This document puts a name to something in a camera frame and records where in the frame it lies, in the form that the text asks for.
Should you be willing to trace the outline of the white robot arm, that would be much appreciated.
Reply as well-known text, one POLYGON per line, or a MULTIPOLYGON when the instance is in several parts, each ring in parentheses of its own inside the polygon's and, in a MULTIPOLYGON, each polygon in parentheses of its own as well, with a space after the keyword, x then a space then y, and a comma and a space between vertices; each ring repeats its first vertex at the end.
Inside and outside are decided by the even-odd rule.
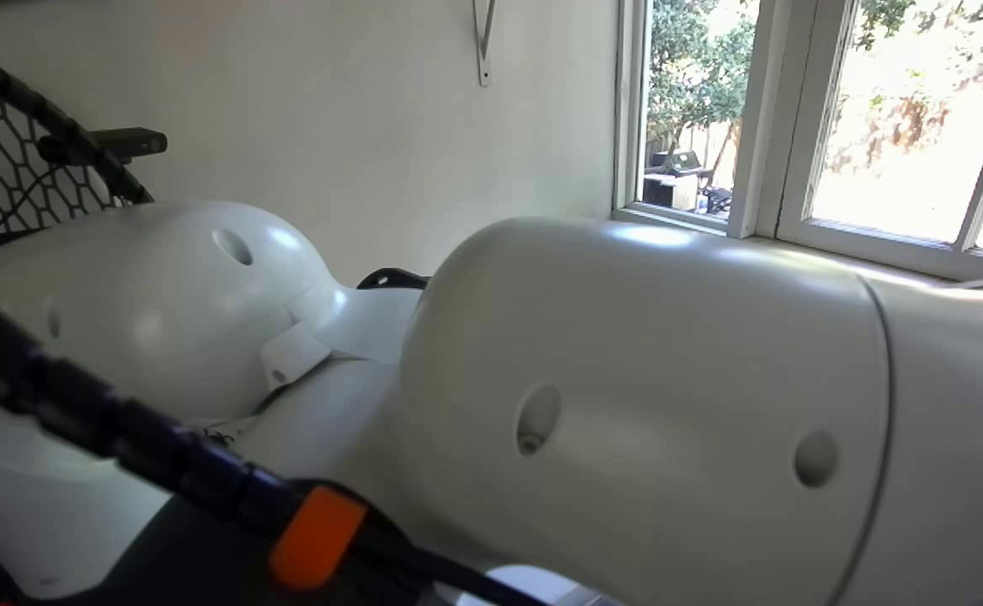
POLYGON ((507 218, 0 242, 0 606, 983 606, 983 282, 507 218))

